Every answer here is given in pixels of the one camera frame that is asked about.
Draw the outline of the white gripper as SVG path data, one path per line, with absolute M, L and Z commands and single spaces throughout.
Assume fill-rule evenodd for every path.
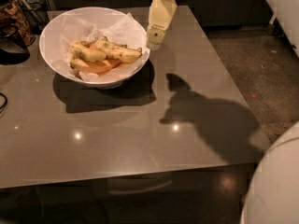
M 164 42 L 177 7 L 176 0 L 152 0 L 147 28 L 147 47 L 150 50 L 159 49 Z

